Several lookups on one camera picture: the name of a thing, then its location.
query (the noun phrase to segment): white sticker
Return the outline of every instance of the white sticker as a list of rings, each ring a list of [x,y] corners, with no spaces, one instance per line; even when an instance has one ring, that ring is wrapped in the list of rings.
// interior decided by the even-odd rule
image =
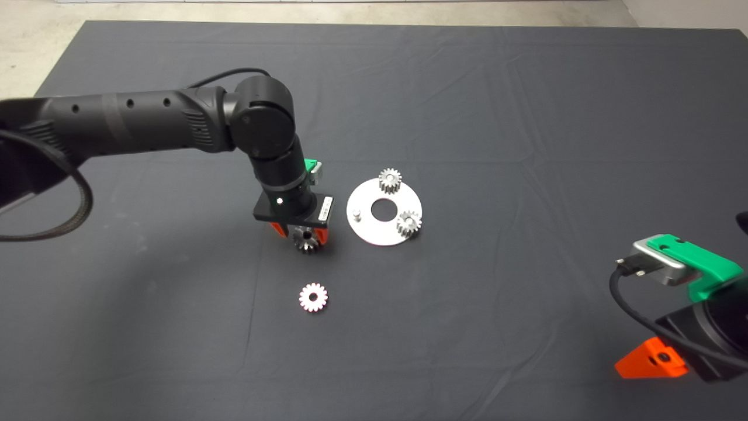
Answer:
[[[327,196],[325,197],[325,200],[322,201],[322,210],[319,212],[320,221],[327,220],[327,217],[330,215],[330,208],[332,208],[332,196]]]

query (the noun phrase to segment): cable connector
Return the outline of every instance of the cable connector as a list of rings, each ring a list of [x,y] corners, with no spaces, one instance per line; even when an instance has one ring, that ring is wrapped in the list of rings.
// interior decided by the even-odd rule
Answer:
[[[618,267],[622,269],[622,276],[644,276],[647,273],[655,272],[663,267],[661,261],[651,257],[646,253],[637,253],[627,258],[616,260]]]

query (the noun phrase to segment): green bracket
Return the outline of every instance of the green bracket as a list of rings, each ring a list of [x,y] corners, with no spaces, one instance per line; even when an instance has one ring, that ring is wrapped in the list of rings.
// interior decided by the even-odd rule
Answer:
[[[314,167],[317,166],[317,160],[308,160],[304,158],[304,165],[307,166],[307,172],[312,172]]]
[[[688,285],[688,297],[694,303],[706,300],[724,282],[743,273],[743,268],[737,263],[675,235],[653,238],[647,241],[647,246],[701,272],[702,276]]]

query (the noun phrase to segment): metal disc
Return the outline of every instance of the metal disc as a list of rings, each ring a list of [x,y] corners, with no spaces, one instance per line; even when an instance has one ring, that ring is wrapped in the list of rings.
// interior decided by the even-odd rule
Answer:
[[[391,221],[380,221],[372,214],[372,205],[379,199],[391,200],[397,206],[397,214]],[[353,232],[362,240],[375,246],[394,246],[407,240],[397,231],[397,215],[412,211],[423,218],[420,199],[410,186],[400,184],[397,193],[387,194],[381,191],[379,179],[364,181],[348,197],[346,217]]]

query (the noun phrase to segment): silver gear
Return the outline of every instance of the silver gear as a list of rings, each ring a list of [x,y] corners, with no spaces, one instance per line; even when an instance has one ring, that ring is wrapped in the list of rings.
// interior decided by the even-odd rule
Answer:
[[[327,290],[318,283],[305,286],[298,297],[298,303],[304,310],[316,313],[327,305]]]
[[[308,227],[297,226],[291,233],[291,239],[296,245],[298,251],[305,255],[312,254],[319,250],[322,244],[313,229]]]
[[[401,181],[402,175],[400,174],[400,171],[397,171],[394,168],[386,168],[379,173],[379,188],[387,194],[397,192],[400,188]]]
[[[418,213],[406,210],[397,217],[397,231],[403,237],[411,237],[421,227],[421,218]]]

